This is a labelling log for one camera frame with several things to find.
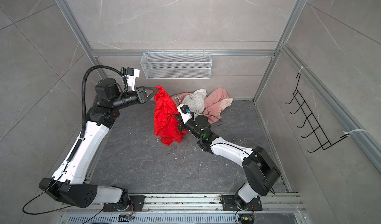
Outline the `red cloth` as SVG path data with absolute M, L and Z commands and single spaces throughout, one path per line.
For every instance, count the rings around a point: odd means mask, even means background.
M 179 115 L 176 104 L 162 86 L 156 86 L 158 93 L 154 96 L 154 133 L 160 137 L 160 141 L 166 146 L 173 142 L 181 143 L 186 131 L 178 130 L 178 121 L 175 115 Z

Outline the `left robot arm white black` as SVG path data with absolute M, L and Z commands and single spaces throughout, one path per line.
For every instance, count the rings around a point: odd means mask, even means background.
M 93 106 L 85 114 L 85 130 L 76 139 L 66 160 L 52 177 L 43 178 L 39 188 L 58 202 L 86 208 L 92 204 L 109 204 L 114 209 L 124 211 L 130 207 L 128 190 L 118 187 L 105 187 L 85 182 L 96 165 L 101 145 L 120 109 L 144 104 L 158 93 L 158 88 L 138 87 L 123 92 L 115 79 L 103 79 L 95 86 L 96 97 Z

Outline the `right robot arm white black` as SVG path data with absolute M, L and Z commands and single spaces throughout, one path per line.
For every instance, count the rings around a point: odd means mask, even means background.
M 235 204 L 246 210 L 258 204 L 260 196 L 275 193 L 273 186 L 281 177 L 281 171 L 264 148 L 257 146 L 251 149 L 231 143 L 211 130 L 207 116 L 191 112 L 184 104 L 177 110 L 175 117 L 179 131 L 192 133 L 204 152 L 227 158 L 243 168 L 247 182 L 235 193 L 233 201 L 226 201 L 226 204 Z

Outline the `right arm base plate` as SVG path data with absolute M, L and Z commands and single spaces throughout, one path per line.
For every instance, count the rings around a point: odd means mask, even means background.
M 260 196 L 256 196 L 251 202 L 245 202 L 238 195 L 221 195 L 219 196 L 224 211 L 262 211 L 262 202 Z

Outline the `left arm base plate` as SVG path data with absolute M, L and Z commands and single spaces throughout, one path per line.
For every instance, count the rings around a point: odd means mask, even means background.
M 104 212 L 141 212 L 143 210 L 146 196 L 133 195 L 122 197 L 118 203 L 107 203 L 104 205 Z

